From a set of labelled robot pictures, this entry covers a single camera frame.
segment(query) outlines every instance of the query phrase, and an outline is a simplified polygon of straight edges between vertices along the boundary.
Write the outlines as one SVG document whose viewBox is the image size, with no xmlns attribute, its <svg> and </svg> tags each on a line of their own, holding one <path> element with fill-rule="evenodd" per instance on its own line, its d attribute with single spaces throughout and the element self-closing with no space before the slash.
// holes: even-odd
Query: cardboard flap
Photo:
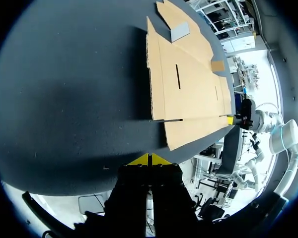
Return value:
<svg viewBox="0 0 298 238">
<path fill-rule="evenodd" d="M 157 8 L 171 29 L 186 27 L 170 43 L 147 17 L 152 118 L 183 119 L 164 123 L 173 150 L 227 126 L 221 116 L 231 114 L 231 98 L 226 78 L 213 73 L 224 70 L 224 63 L 211 63 L 211 46 L 198 25 L 169 1 L 157 2 Z"/>
<path fill-rule="evenodd" d="M 154 120 L 164 119 L 164 92 L 159 40 L 153 24 L 147 17 L 147 67 L 150 73 L 151 115 Z"/>
<path fill-rule="evenodd" d="M 231 115 L 232 114 L 232 107 L 231 107 L 231 98 L 230 92 L 227 85 L 227 80 L 225 77 L 220 77 L 221 88 L 222 88 L 222 95 L 223 95 L 223 103 L 224 103 L 224 114 L 223 115 Z"/>
<path fill-rule="evenodd" d="M 228 126 L 226 117 L 170 121 L 164 123 L 170 150 L 188 144 Z"/>
<path fill-rule="evenodd" d="M 169 1 L 157 2 L 157 9 L 170 29 L 177 27 L 186 21 L 189 25 L 190 34 L 175 41 L 173 44 L 183 51 L 202 62 L 206 68 L 211 69 L 213 51 L 210 43 L 201 34 L 198 25 L 182 10 Z"/>
<path fill-rule="evenodd" d="M 223 60 L 221 60 L 221 61 L 212 61 L 211 62 L 211 68 L 212 68 L 212 72 L 224 71 L 225 67 L 224 67 Z"/>
</svg>

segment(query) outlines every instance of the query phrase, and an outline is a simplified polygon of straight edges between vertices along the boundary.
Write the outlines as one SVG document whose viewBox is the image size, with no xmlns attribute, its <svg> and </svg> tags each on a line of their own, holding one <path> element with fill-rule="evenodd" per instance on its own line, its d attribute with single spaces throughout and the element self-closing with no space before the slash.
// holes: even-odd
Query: white cabinet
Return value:
<svg viewBox="0 0 298 238">
<path fill-rule="evenodd" d="M 235 51 L 230 41 L 221 42 L 221 44 L 225 53 L 232 53 Z"/>
<path fill-rule="evenodd" d="M 242 51 L 255 48 L 255 38 L 253 35 L 240 38 L 233 38 L 229 41 L 221 42 L 225 53 Z"/>
<path fill-rule="evenodd" d="M 255 48 L 254 36 L 246 36 L 242 38 L 232 39 L 230 42 L 234 48 L 234 51 L 242 51 L 246 49 Z"/>
</svg>

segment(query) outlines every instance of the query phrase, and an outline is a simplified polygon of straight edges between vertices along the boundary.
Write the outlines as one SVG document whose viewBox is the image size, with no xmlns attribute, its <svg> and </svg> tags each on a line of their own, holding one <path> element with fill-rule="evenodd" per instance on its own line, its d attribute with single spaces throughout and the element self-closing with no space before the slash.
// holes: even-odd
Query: dark gray table surface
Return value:
<svg viewBox="0 0 298 238">
<path fill-rule="evenodd" d="M 234 113 L 219 40 L 189 5 L 172 2 L 199 24 L 214 60 L 224 60 L 219 75 L 227 77 Z M 3 180 L 45 195 L 109 190 L 122 163 L 147 152 L 180 163 L 229 132 L 170 151 L 163 123 L 150 120 L 146 16 L 170 40 L 154 3 L 37 0 L 21 15 L 0 52 Z"/>
</svg>

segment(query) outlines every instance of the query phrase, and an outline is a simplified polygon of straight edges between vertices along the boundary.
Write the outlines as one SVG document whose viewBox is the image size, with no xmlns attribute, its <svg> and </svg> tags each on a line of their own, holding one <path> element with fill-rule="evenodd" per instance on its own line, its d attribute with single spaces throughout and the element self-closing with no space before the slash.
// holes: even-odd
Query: window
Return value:
<svg viewBox="0 0 298 238">
<path fill-rule="evenodd" d="M 279 87 L 278 87 L 278 81 L 277 81 L 277 77 L 276 77 L 276 73 L 275 73 L 275 68 L 274 66 L 271 64 L 270 68 L 272 70 L 272 74 L 274 77 L 274 82 L 275 82 L 275 87 L 276 87 L 276 94 L 277 94 L 277 107 L 279 108 L 279 111 L 281 110 L 281 100 L 280 100 L 280 94 L 279 94 Z"/>
</svg>

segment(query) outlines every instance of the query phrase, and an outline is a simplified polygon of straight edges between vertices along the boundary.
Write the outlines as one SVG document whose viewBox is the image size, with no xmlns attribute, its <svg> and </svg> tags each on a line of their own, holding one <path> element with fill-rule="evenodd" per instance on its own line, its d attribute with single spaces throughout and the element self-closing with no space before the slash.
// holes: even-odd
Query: flat cardboard box blank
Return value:
<svg viewBox="0 0 298 238">
<path fill-rule="evenodd" d="M 198 25 L 170 3 L 157 2 L 157 8 L 170 29 L 188 23 L 189 34 L 170 43 L 160 36 L 147 17 L 147 66 L 150 71 L 151 113 L 165 122 L 170 150 L 202 138 L 227 126 L 231 114 L 230 93 L 223 62 L 213 62 L 209 42 Z"/>
</svg>

